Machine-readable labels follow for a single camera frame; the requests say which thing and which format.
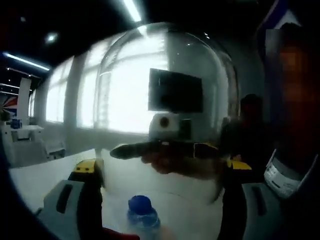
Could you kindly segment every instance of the ceiling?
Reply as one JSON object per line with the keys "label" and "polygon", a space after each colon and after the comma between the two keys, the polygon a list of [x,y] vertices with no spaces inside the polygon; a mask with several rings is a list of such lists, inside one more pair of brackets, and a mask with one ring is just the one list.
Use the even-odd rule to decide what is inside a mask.
{"label": "ceiling", "polygon": [[[178,0],[133,2],[142,19],[139,23],[133,21],[123,0],[10,2],[11,6],[7,6],[1,14],[0,27],[4,34],[0,39],[1,51],[52,69],[68,57],[85,52],[98,40],[142,24],[172,22],[207,32],[223,31],[249,36],[257,29],[274,1],[198,0],[196,4]],[[45,37],[51,32],[57,33],[58,37],[55,42],[46,44]],[[48,71],[3,55],[0,63],[0,83],[19,86],[21,77],[26,77],[32,79],[31,89],[35,89],[48,75]],[[18,93],[17,88],[2,90]]]}

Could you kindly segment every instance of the plastic bottle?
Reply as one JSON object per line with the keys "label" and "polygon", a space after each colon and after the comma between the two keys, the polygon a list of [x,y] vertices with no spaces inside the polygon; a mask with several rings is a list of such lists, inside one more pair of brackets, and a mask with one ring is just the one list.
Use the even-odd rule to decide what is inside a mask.
{"label": "plastic bottle", "polygon": [[148,197],[137,195],[128,201],[127,221],[129,231],[140,240],[160,239],[160,219]]}

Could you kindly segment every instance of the blue bottle cap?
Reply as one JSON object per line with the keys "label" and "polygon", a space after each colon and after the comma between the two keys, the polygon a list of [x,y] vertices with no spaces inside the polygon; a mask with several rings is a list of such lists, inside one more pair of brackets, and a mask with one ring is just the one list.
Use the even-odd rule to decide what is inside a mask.
{"label": "blue bottle cap", "polygon": [[151,201],[148,197],[137,195],[128,201],[130,211],[137,215],[147,215],[153,212]]}

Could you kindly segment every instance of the wall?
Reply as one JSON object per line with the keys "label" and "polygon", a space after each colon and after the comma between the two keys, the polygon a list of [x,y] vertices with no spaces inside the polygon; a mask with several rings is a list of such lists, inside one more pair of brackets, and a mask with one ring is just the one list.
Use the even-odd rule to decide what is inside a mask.
{"label": "wall", "polygon": [[[258,95],[263,95],[264,91],[264,72],[263,67],[260,62],[258,52],[255,50],[254,45],[248,41],[238,41],[227,37],[211,37],[220,42],[221,45],[226,49],[228,54],[231,56],[232,61],[236,68],[237,78],[240,87],[240,98],[244,97],[250,93],[256,93]],[[226,109],[223,105],[224,96],[220,95],[219,101],[216,99],[214,101],[213,96],[215,95],[211,85],[217,84],[219,89],[222,89],[221,83],[214,83],[211,81],[212,77],[217,76],[217,72],[225,72],[223,66],[217,63],[217,59],[210,56],[210,51],[205,47],[195,46],[193,50],[187,51],[182,48],[183,45],[181,41],[186,39],[182,38],[172,38],[168,42],[168,54],[171,62],[170,70],[175,72],[181,72],[185,74],[195,73],[193,75],[199,75],[205,79],[205,97],[207,99],[207,114],[210,110],[220,108],[217,113],[223,113]],[[182,56],[180,56],[181,62],[177,61],[178,58],[177,51],[181,50]],[[85,129],[79,128],[76,124],[77,116],[77,100],[78,100],[78,89],[79,89],[79,79],[82,74],[82,68],[86,59],[86,53],[74,58],[73,65],[68,77],[67,89],[65,94],[65,107],[64,107],[64,123],[50,123],[46,122],[46,99],[48,92],[48,83],[45,81],[39,89],[35,96],[35,117],[40,126],[44,127],[43,138],[45,141],[62,140],[66,145],[66,154],[76,154],[82,151],[86,151],[92,148],[105,148],[110,150],[123,143],[135,143],[140,141],[145,141],[148,139],[146,135],[138,134],[126,134],[119,132],[109,132],[101,129]],[[195,119],[195,128],[193,135],[198,141],[202,141],[201,136],[205,134],[207,129],[211,127],[210,116],[207,115],[207,122],[203,119],[197,121],[197,116],[193,116]]]}

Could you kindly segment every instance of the window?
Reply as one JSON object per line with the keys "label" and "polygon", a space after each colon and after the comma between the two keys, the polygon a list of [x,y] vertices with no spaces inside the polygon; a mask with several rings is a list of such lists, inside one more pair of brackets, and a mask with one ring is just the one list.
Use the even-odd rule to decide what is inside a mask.
{"label": "window", "polygon": [[67,80],[74,57],[59,65],[52,73],[46,99],[45,119],[49,122],[63,123]]}
{"label": "window", "polygon": [[117,34],[94,44],[85,59],[78,92],[76,122],[78,127],[94,127],[94,103],[99,67],[108,49],[123,35]]}
{"label": "window", "polygon": [[36,90],[34,90],[29,97],[29,117],[35,116],[35,96]]}
{"label": "window", "polygon": [[132,40],[101,73],[96,103],[98,128],[147,134],[155,111],[148,111],[150,68],[168,70],[164,33]]}

